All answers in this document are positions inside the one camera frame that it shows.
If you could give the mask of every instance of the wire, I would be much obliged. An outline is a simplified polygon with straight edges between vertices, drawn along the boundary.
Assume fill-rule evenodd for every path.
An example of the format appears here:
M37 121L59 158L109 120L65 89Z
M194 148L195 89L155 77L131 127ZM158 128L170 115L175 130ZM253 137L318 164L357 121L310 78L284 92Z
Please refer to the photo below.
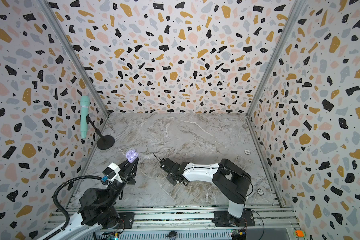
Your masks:
M245 210L246 210L246 211L255 212L257 215L259 215L259 218L261 219L261 222L263 223L263 233L261 234L260 238L258 239L258 240L260 240L260 239L263 237L263 235L264 235L264 230L265 230L264 221L263 221L263 219L261 218L260 214L259 214L258 212L256 212L255 210L253 210L253 209L245 209Z
M245 228L245 233L247 232L247 230L248 230L248 227L247 227L247 220L246 219L244 219L244 222L245 222L245 226L244 227L242 227L240 230L239 230L239 232L240 231L243 231L243 229Z
M161 159L153 152L154 156L156 157L156 159L158 160L158 162L160 163Z
M125 229L125 222L124 222L124 220L122 220L123 221L123 230L121 231L121 233L123 233L124 232L124 229Z
M185 169L184 172L185 172L186 170L188 170L188 169L194 169L194 168L223 169L223 170L227 170L227 171L233 172L233 173L235 173L235 174L238 174L238 175L242 176L245 180L247 180L247 181L250 183L250 185L252 186L252 191L251 191L249 194L247 194L245 197L248 197L249 195L251 195L251 194L253 193L253 185L252 185L251 181L248 180L246 177L244 177L243 175L241 175L241 174L238 173L238 172L232 171L232 170L230 170L230 169L222 168L222 167L189 167L189 168Z
M67 212L67 210L59 203L58 201L58 194L59 192L62 190L63 187L65 187L66 185L76 181L76 180L80 180L80 179L96 179L96 180L102 180L101 177L98 176L92 176L92 175L84 175L84 176L79 176L79 177L74 177L66 182L63 182L54 192L52 199L53 199L53 203L55 204L55 206L64 214L65 216L65 223L64 225L59 228L58 230L56 230L55 232L51 233L49 236L47 236L45 238L45 240L48 240L50 238L52 238L53 236L55 236L56 234L58 234L59 232L61 232L62 230L64 231L64 229L67 227L68 223L69 223L69 214Z

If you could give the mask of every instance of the gray marble surface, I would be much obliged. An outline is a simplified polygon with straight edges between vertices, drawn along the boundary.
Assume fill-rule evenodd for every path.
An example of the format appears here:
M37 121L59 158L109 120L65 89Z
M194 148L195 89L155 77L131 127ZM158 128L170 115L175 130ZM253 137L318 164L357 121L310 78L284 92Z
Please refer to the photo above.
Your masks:
M211 183L170 184L153 152L178 163L212 164L227 158L252 177L255 190L247 203L273 202L244 114L113 113L104 130L104 135L108 134L115 138L114 146L95 151L86 175L102 177L101 172L111 162L119 164L125 160L128 150L136 149L140 153L136 184L125 187L124 198L117 201L117 206L228 204L228 199ZM250 155L244 153L246 149L251 151ZM69 208L79 208L80 196L90 187L105 186L96 180L84 180ZM260 196L257 189L262 189L264 194Z

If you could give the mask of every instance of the teal microphone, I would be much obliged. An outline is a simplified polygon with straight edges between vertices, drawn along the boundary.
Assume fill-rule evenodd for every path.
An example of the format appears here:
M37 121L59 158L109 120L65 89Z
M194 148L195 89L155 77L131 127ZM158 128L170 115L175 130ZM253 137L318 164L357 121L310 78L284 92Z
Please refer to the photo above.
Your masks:
M87 124L87 115L89 108L89 97L81 96L80 105L81 105L81 119L80 119L80 132L81 138L85 139L87 137L88 124Z

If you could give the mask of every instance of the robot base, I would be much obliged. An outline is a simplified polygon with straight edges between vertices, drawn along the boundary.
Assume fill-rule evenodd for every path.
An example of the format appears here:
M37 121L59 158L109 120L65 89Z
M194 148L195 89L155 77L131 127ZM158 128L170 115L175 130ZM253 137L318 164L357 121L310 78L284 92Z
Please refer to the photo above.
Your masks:
M237 227L245 227L245 220L247 222L247 227L253 227L255 225L251 211L244 210L241 218L232 217L228 211L215 211L214 216L215 218L212 222L216 225L216 227L228 227L233 224Z

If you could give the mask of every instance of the wall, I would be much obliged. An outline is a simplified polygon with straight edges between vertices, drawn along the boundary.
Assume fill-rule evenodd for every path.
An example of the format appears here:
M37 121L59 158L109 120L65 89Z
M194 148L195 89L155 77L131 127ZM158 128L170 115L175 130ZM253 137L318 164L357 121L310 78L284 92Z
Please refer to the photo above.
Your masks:
M360 1L303 7L250 115L310 239L360 239Z
M0 1L0 239L40 237L56 209L53 192L81 173L94 132L80 139L82 94L84 82L35 3ZM90 112L99 126L105 117ZM69 196L61 191L62 204Z
M246 112L293 1L51 7L111 112Z

